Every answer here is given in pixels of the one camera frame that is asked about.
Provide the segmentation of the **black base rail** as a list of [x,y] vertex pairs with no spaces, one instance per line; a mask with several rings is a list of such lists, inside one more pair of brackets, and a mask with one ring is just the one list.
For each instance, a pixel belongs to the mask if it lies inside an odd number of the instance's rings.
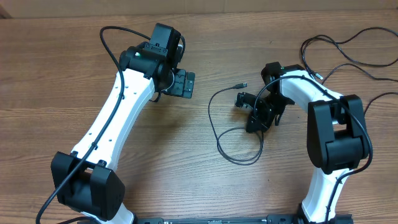
[[266,217],[241,218],[191,218],[191,219],[163,219],[138,218],[137,224],[304,224],[303,218],[296,215],[268,215]]

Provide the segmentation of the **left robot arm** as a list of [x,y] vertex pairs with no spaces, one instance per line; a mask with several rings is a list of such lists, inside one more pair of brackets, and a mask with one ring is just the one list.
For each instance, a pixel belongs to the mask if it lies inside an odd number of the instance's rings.
[[183,35],[157,23],[145,41],[123,51],[116,79],[88,132],[68,154],[57,152],[50,168],[55,186],[50,200],[80,213],[73,223],[134,223],[123,204],[125,185],[116,175],[124,143],[142,111],[161,95],[191,98],[195,74],[177,67],[185,51]]

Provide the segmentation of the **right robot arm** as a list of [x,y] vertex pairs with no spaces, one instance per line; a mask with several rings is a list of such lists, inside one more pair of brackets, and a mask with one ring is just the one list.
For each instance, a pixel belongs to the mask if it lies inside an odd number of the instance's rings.
[[267,96],[238,93],[235,105],[251,112],[246,131],[278,125],[287,105],[307,113],[307,153],[314,166],[306,197],[295,215],[268,215],[268,223],[352,223],[335,207],[350,175],[368,157],[370,145],[361,99],[316,82],[300,65],[268,63],[261,71]]

